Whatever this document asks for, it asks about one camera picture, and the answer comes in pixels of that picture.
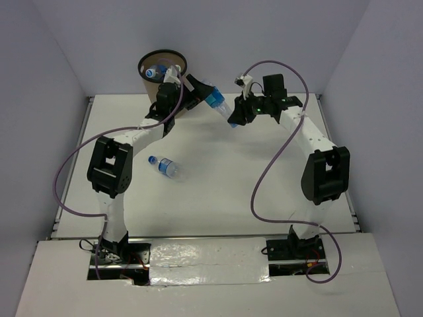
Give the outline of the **blue label bottle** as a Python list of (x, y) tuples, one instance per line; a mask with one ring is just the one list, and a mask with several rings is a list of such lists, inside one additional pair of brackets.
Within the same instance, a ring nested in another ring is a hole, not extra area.
[(166, 66), (156, 64), (145, 70), (145, 76), (148, 79), (160, 80), (165, 76), (166, 72)]
[(225, 119), (225, 121), (227, 121), (233, 113), (233, 110), (226, 103), (225, 97), (221, 94), (219, 89), (208, 80), (202, 79), (201, 83), (213, 88), (213, 92), (205, 98), (207, 105), (218, 112)]
[(167, 157), (151, 155), (148, 157), (148, 163), (159, 174), (177, 182), (183, 181), (183, 169), (175, 161)]

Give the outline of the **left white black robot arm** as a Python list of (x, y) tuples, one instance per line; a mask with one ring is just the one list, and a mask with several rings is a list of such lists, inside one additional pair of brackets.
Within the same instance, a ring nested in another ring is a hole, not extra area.
[(115, 137), (96, 140), (87, 179), (96, 192), (100, 212), (106, 215), (106, 229), (99, 252), (114, 263), (122, 263), (130, 254), (128, 230), (124, 222), (124, 192), (132, 181), (134, 157), (148, 145), (164, 138), (174, 126), (174, 117), (183, 109), (191, 110), (205, 101), (214, 87), (187, 75), (193, 89), (177, 83), (159, 85), (156, 101), (141, 125)]

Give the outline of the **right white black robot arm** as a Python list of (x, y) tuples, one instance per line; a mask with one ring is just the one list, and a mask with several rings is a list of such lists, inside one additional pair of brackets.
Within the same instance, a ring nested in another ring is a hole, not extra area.
[(307, 162), (300, 180), (301, 191), (307, 201), (297, 213), (297, 220), (289, 228), (288, 238), (279, 246), (267, 248), (271, 260), (304, 259), (317, 251), (319, 228), (333, 202), (348, 189), (350, 152), (328, 140), (305, 113), (303, 103), (296, 96), (288, 96), (281, 74), (263, 78), (260, 96), (254, 95), (250, 75), (235, 79), (242, 93), (235, 99), (235, 109), (229, 123), (246, 125), (257, 115), (269, 115), (290, 132)]

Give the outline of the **brown cardboard cylinder bin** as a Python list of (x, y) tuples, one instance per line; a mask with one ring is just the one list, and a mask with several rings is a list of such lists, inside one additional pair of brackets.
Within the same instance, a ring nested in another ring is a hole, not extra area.
[(144, 55), (137, 70), (143, 80), (147, 95), (151, 101), (148, 118), (158, 122), (164, 121), (178, 104), (180, 98), (180, 87), (174, 83), (165, 83), (164, 74), (161, 78), (149, 78), (147, 70), (157, 66), (157, 71), (165, 71), (170, 66), (179, 66), (181, 75), (187, 70), (186, 58), (179, 52), (168, 49), (155, 50)]

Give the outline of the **blue label bottle front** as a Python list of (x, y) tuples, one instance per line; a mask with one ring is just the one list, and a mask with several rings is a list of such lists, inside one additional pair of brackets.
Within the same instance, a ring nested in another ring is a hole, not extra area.
[(167, 157), (151, 155), (148, 157), (148, 163), (159, 174), (177, 182), (183, 181), (183, 169), (175, 161)]

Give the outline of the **silver foil tape sheet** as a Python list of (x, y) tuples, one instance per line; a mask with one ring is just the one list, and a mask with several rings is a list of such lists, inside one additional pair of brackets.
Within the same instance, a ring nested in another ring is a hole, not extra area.
[(266, 240), (205, 238), (154, 240), (150, 248), (152, 286), (248, 285), (270, 281)]

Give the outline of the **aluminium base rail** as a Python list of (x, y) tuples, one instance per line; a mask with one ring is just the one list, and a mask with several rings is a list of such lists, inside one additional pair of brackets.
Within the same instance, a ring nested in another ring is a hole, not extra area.
[(179, 236), (130, 236), (130, 240), (154, 240), (154, 239), (203, 239), (203, 238), (255, 238), (263, 237), (271, 238), (284, 238), (288, 233), (277, 234), (224, 234), (224, 235), (179, 235)]

